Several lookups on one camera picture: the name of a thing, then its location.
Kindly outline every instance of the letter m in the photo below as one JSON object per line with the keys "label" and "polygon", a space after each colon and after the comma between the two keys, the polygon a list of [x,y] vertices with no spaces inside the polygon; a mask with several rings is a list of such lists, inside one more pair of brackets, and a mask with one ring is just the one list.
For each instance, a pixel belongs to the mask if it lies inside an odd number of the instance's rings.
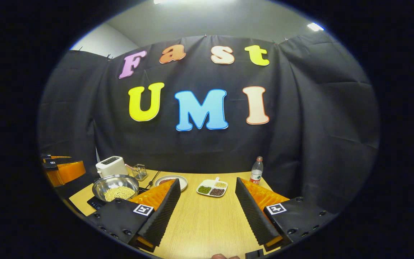
{"label": "letter m", "polygon": [[175,94],[175,98],[180,104],[180,123],[177,125],[177,131],[190,131],[193,125],[189,123],[189,116],[194,121],[198,129],[204,125],[204,121],[209,115],[206,127],[209,130],[223,130],[228,128],[225,121],[225,111],[223,99],[226,91],[213,89],[207,93],[204,103],[201,105],[191,91],[181,91]]}

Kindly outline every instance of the water bottle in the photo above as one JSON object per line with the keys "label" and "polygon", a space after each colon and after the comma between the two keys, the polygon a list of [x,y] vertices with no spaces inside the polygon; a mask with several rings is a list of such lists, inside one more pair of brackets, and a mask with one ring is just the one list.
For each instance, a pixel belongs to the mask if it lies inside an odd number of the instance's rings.
{"label": "water bottle", "polygon": [[261,175],[263,174],[263,157],[257,157],[257,161],[252,167],[252,174],[250,175],[250,182],[259,184]]}

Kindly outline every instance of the black beans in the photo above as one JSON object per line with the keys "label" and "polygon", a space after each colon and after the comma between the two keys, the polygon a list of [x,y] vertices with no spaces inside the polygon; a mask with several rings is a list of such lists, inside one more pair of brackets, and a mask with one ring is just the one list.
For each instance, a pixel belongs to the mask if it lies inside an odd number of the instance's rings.
{"label": "black beans", "polygon": [[210,195],[212,195],[212,196],[221,196],[224,192],[225,192],[224,189],[213,189],[210,192]]}

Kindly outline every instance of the orange letter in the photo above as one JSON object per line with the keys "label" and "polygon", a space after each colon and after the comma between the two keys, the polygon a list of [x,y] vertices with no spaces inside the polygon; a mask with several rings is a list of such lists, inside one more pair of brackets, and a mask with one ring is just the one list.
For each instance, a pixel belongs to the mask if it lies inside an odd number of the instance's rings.
{"label": "orange letter", "polygon": [[159,59],[161,64],[169,63],[173,60],[180,60],[186,56],[186,53],[183,52],[184,46],[181,44],[170,46],[167,49],[164,49],[162,52],[162,57]]}
{"label": "orange letter", "polygon": [[248,98],[249,115],[246,122],[252,125],[269,122],[269,117],[264,113],[265,105],[263,103],[263,93],[266,92],[266,89],[261,86],[249,86],[242,89],[242,92]]}
{"label": "orange letter", "polygon": [[210,52],[212,56],[210,58],[217,64],[232,64],[234,62],[234,56],[231,54],[233,50],[228,46],[214,46]]}

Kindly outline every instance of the table surface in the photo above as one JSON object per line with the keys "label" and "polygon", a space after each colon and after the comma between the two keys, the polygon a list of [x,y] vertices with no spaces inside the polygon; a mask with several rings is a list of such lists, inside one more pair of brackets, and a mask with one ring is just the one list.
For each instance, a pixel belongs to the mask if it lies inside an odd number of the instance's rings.
{"label": "table surface", "polygon": [[[147,169],[147,172],[148,177],[139,182],[140,187],[146,187],[157,171]],[[160,172],[155,182],[166,175],[183,176],[188,181],[188,185],[180,195],[161,244],[153,253],[143,249],[142,251],[166,259],[210,259],[214,254],[224,254],[227,258],[237,255],[245,259],[245,254],[248,252],[263,249],[264,254],[269,254],[279,249],[266,252],[264,247],[258,244],[235,195],[236,178],[248,180],[250,172],[227,174]],[[203,180],[214,180],[216,177],[228,183],[228,188],[222,197],[214,198],[196,192]],[[271,190],[263,178],[259,185]],[[87,204],[92,197],[92,184],[90,184],[71,196],[70,200],[88,216],[95,211]]]}

